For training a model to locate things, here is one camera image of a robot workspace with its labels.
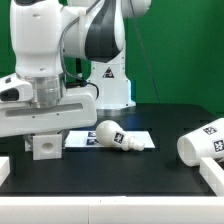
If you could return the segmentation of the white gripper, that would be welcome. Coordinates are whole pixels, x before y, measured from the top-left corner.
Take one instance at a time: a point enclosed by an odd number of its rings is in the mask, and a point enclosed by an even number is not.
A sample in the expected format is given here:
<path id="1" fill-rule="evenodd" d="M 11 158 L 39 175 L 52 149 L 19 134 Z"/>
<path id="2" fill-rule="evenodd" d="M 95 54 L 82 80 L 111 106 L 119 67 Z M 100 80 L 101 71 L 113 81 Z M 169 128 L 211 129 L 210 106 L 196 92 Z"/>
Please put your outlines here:
<path id="1" fill-rule="evenodd" d="M 97 121 L 94 89 L 68 89 L 54 107 L 0 103 L 0 137 L 92 126 Z"/>

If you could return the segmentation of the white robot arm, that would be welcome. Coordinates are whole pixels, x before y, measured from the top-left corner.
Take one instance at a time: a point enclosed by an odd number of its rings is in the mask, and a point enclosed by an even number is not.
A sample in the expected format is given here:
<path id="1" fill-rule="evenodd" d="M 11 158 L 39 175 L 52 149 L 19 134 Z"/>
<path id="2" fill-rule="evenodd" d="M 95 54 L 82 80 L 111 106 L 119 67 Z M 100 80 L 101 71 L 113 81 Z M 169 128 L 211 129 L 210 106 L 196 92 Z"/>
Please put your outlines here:
<path id="1" fill-rule="evenodd" d="M 65 84 L 65 56 L 107 63 L 124 48 L 125 18 L 151 0 L 11 0 L 15 72 L 0 78 L 0 137 L 93 125 L 97 91 Z"/>

